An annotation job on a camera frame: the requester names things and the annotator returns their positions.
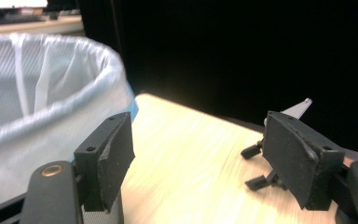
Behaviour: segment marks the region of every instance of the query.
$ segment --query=screw hole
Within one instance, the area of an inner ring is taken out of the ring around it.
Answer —
[[[93,150],[95,150],[95,147],[88,147],[88,148],[86,148],[86,151],[88,151],[88,152],[92,152]]]

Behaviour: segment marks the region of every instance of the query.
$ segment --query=plastic bag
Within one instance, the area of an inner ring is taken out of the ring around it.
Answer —
[[[138,107],[112,49],[86,37],[0,35],[0,203],[125,111],[133,120]]]

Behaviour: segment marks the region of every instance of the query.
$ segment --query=desk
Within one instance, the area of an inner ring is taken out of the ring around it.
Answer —
[[[289,191],[247,189],[244,181],[271,170],[261,155],[241,156],[261,133],[150,94],[136,102],[136,157],[121,188],[126,224],[335,223],[334,202],[302,211]]]
[[[0,25],[0,34],[82,34],[81,16],[59,17],[56,21],[26,22],[19,24]]]

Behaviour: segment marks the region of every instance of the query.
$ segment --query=wastebasket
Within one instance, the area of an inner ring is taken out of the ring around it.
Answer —
[[[0,35],[0,203],[126,111],[133,120],[138,107],[114,50],[86,37]]]

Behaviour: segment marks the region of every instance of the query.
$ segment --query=white object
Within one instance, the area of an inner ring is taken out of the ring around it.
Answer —
[[[300,119],[301,116],[305,113],[305,111],[307,111],[308,107],[310,107],[311,104],[312,104],[312,100],[310,98],[307,98],[303,102],[283,110],[281,113],[285,115],[290,115],[296,119]],[[264,119],[264,126],[266,125],[267,125],[267,119]]]
[[[106,118],[138,107],[119,55],[86,37],[0,35],[0,203],[73,152]]]

